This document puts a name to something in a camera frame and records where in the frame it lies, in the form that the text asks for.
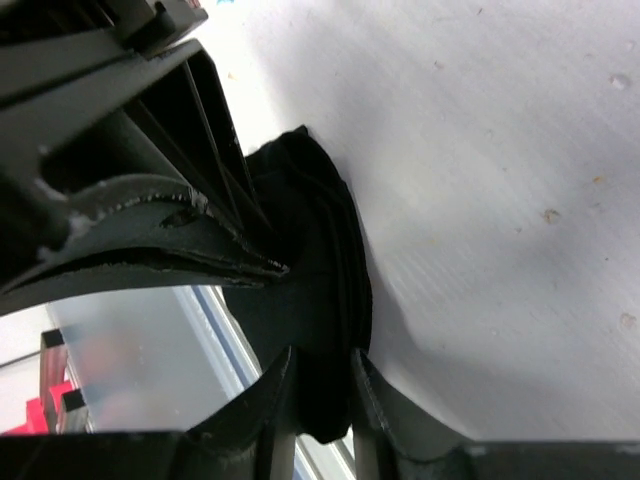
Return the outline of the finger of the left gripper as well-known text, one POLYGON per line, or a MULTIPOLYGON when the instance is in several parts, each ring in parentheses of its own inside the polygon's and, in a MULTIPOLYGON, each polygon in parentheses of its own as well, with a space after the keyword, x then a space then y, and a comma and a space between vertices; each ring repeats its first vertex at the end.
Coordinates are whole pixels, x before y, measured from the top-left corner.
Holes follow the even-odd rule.
POLYGON ((1 103, 1 171, 25 196, 56 200, 127 174, 181 181, 250 234, 271 237, 220 80, 190 40, 136 52, 13 103, 1 103))
POLYGON ((269 239, 251 239, 213 198, 174 179, 125 175, 54 206, 69 234, 2 282, 3 314, 123 289, 263 286, 288 271, 269 239))

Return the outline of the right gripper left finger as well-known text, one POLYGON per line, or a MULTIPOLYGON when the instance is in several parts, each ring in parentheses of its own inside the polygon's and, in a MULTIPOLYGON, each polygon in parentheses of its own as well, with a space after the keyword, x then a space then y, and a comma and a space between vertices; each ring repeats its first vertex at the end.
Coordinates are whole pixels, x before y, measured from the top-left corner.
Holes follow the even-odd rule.
POLYGON ((184 437, 186 479, 291 479, 295 452, 295 349, 184 437))

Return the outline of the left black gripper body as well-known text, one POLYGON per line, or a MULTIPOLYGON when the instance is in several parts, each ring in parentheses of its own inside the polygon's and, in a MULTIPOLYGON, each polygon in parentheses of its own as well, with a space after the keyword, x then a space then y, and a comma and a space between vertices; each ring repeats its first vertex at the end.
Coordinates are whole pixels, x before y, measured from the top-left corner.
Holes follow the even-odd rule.
POLYGON ((207 19, 199 1, 3 1, 1 103, 11 105, 131 52, 150 57, 207 19))

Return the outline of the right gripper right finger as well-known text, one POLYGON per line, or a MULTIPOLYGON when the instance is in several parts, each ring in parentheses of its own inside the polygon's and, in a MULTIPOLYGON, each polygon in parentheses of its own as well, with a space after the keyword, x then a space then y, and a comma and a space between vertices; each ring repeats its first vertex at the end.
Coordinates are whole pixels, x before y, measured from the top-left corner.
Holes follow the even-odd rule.
POLYGON ((358 479, 472 479, 469 439, 385 380, 366 352, 351 352, 351 413, 358 479))

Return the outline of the black underwear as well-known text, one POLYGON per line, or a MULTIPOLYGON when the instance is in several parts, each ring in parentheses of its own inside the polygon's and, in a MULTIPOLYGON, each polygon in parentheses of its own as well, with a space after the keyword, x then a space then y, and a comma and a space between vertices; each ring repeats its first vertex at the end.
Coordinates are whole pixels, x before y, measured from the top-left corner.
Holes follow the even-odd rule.
POLYGON ((351 423, 349 355, 366 349, 372 289, 357 211, 333 161, 305 126, 247 158, 287 272, 258 288, 226 288, 226 305, 259 365, 298 352, 299 430, 321 443, 351 423))

